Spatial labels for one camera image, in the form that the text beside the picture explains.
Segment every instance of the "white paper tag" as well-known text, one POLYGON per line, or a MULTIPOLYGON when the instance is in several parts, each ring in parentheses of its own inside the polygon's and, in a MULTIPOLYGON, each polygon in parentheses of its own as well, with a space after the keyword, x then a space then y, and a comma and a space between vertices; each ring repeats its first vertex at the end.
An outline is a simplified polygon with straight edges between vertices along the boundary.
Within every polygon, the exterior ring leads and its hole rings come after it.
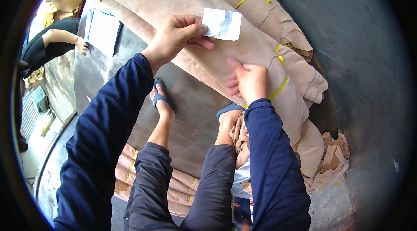
POLYGON ((240 35, 241 20, 242 14, 239 12, 206 7, 202 23, 209 28, 203 35, 221 40, 236 41, 240 35))

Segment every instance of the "person's arm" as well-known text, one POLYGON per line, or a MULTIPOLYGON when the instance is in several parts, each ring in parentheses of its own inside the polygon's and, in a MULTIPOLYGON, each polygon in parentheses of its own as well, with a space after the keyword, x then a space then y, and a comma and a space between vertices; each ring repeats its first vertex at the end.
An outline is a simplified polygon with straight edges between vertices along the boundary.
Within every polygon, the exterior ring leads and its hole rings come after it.
POLYGON ((169 18, 143 55, 130 59, 91 100, 66 145, 68 160, 61 168, 62 184, 57 190, 56 230, 111 229, 117 158, 152 90, 155 73, 189 40, 214 47, 201 36, 206 30, 200 17, 169 18))
POLYGON ((253 230, 305 230, 310 227, 310 197, 282 120, 268 99, 268 70, 228 59, 234 71, 227 86, 243 97, 249 132, 253 230))
POLYGON ((60 43, 65 42, 69 44, 76 45, 78 51, 82 55, 87 54, 87 47, 86 42, 84 39, 80 36, 77 36, 71 32, 68 32, 66 30, 60 30, 60 29, 49 29, 42 35, 42 41, 44 48, 48 47, 50 43, 60 43))

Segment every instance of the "white paper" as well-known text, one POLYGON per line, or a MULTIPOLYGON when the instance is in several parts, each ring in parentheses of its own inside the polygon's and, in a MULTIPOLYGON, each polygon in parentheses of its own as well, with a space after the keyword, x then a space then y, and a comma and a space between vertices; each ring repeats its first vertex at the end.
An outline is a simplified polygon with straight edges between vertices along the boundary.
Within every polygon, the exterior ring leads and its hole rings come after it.
POLYGON ((202 23, 209 28, 203 35, 221 40, 236 41, 240 35, 241 20, 242 14, 239 12, 206 7, 202 23))
POLYGON ((98 9, 91 9, 87 15, 84 40, 112 57, 119 29, 120 21, 117 18, 98 9))

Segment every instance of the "blue flip-flop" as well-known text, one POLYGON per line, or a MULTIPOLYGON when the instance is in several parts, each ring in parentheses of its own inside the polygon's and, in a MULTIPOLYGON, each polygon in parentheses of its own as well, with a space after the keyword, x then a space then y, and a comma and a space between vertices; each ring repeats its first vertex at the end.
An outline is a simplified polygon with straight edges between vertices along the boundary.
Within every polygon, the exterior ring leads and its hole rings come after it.
POLYGON ((223 113, 226 113, 226 112, 228 112, 228 111, 231 111, 231 110, 245 110, 245 109, 243 109, 243 107, 242 107, 242 106, 237 105, 236 103, 232 103, 232 104, 230 104, 229 106, 227 106, 227 107, 225 107, 225 108, 221 109, 220 111, 218 111, 218 112, 216 113, 216 118, 217 118, 217 120, 219 120, 220 115, 222 115, 223 113))
POLYGON ((155 96, 154 96, 154 100, 152 102, 152 105, 156 108, 156 102, 161 100, 161 101, 167 103, 169 105, 169 107, 171 107, 172 111, 174 111, 174 114, 177 115, 177 111, 174 108, 174 105, 171 102, 171 99, 169 98, 168 91, 166 90, 165 84, 160 79, 156 78, 155 81, 154 81, 154 87, 155 87, 155 96), (157 84, 160 84, 162 86, 162 89, 164 90, 166 98, 158 93, 158 89, 156 88, 157 84))

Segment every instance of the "foot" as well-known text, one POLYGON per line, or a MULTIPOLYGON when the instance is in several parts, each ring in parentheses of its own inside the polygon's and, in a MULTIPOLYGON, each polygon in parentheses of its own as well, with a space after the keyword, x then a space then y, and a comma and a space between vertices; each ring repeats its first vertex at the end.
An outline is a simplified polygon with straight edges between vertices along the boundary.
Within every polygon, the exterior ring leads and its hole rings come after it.
POLYGON ((218 118, 220 125, 235 125, 242 110, 230 110, 218 118))
MULTIPOLYGON (((160 84, 157 84, 156 88, 158 89, 158 93, 166 98, 166 94, 164 93, 162 86, 160 84)), ((151 97, 151 100, 153 101, 155 97, 155 87, 153 87, 150 97, 151 97)), ((174 120, 175 113, 166 102, 163 102, 162 100, 158 100, 156 102, 156 108, 158 109, 160 119, 168 119, 171 121, 174 120)))

